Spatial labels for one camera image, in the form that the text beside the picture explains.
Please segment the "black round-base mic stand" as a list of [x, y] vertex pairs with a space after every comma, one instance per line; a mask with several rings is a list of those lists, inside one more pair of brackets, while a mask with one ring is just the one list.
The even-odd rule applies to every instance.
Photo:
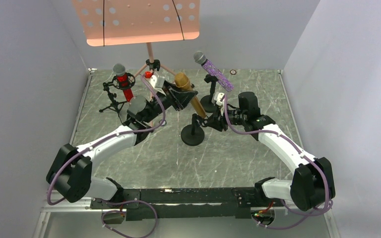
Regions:
[[216, 106], [212, 102], [212, 99], [213, 99], [215, 91], [216, 91], [216, 85], [217, 85], [218, 79], [215, 76], [207, 74], [204, 78], [204, 81], [206, 83], [210, 83], [210, 90], [209, 90], [209, 95], [203, 96], [200, 100], [200, 103], [201, 103], [203, 109], [207, 113], [213, 113], [216, 110]]

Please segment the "gold microphone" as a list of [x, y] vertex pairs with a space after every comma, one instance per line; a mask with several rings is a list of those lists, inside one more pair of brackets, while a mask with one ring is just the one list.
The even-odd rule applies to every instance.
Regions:
[[191, 82], [189, 78], [185, 75], [185, 73], [177, 73], [174, 77], [174, 83], [180, 89], [181, 92], [187, 93], [187, 96], [190, 97], [190, 104], [194, 108], [197, 115], [199, 115], [203, 119], [206, 118], [206, 111], [197, 97], [197, 92], [193, 90]]

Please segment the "purple glitter microphone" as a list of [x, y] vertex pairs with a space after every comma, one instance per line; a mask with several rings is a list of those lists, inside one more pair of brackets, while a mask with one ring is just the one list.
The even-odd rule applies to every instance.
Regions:
[[193, 59], [197, 64], [211, 76], [215, 76], [218, 79], [218, 83], [227, 91], [231, 92], [234, 89], [234, 85], [226, 78], [226, 76], [210, 61], [205, 54], [201, 51], [196, 51], [193, 54]]

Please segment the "red glitter microphone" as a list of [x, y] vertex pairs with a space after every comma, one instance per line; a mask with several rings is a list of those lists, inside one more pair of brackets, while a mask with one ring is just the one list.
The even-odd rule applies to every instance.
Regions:
[[116, 81], [118, 82], [118, 88], [122, 90], [127, 102], [130, 102], [134, 97], [131, 88], [135, 84], [135, 77], [126, 72], [124, 65], [117, 63], [113, 66], [113, 72], [116, 76]]

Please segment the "black tripod shock-mount stand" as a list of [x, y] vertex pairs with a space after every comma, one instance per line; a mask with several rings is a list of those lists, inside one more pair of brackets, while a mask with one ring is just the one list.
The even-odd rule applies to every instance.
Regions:
[[118, 101], [117, 93], [112, 92], [111, 91], [112, 88], [122, 91], [121, 89], [118, 88], [118, 82], [116, 81], [116, 76], [113, 76], [111, 81], [107, 81], [103, 83], [103, 91], [107, 93], [107, 96], [111, 103], [108, 106], [102, 109], [99, 109], [99, 112], [102, 113], [106, 110], [111, 110], [113, 112], [116, 112], [120, 121], [123, 122], [121, 119], [121, 110], [124, 107], [124, 105], [129, 102], [127, 102], [126, 99], [124, 99], [123, 101]]

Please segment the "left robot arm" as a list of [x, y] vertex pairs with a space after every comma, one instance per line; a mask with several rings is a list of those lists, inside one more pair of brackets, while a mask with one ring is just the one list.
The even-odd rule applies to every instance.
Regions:
[[83, 197], [105, 200], [111, 204], [124, 201], [124, 188], [112, 178], [94, 177], [94, 170], [105, 159], [143, 142], [165, 121], [168, 108], [180, 111], [198, 94], [197, 91], [186, 91], [170, 82], [163, 83], [163, 92], [156, 92], [146, 80], [143, 83], [153, 97], [150, 101], [141, 95], [132, 98], [127, 119], [122, 125], [92, 142], [78, 146], [65, 144], [59, 149], [46, 175], [50, 185], [48, 204], [57, 204], [51, 200], [53, 190], [70, 203]]

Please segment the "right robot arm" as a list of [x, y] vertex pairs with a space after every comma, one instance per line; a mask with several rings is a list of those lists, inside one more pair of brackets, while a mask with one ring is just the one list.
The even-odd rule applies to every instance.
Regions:
[[231, 106], [226, 94], [216, 92], [212, 99], [216, 110], [206, 125], [252, 136], [267, 146], [292, 174], [291, 180], [269, 177], [258, 181], [255, 188], [259, 196], [291, 201], [301, 211], [330, 209], [335, 197], [330, 161], [305, 151], [271, 117], [262, 114], [254, 92], [240, 93], [238, 100], [238, 107]]

